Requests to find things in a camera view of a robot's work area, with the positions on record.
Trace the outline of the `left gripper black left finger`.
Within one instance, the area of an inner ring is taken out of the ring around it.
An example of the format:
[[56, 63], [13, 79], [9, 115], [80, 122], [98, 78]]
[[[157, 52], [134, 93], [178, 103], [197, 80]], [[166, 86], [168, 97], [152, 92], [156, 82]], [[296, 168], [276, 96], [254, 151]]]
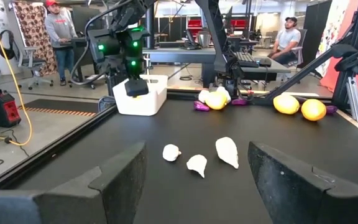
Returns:
[[138, 142], [50, 190], [0, 190], [0, 223], [132, 223], [146, 168]]

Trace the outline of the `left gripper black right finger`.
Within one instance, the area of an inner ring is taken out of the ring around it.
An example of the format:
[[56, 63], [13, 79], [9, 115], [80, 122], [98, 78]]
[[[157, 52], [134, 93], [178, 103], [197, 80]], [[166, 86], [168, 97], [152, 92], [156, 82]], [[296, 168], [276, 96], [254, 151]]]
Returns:
[[274, 223], [358, 223], [358, 184], [259, 142], [247, 158]]

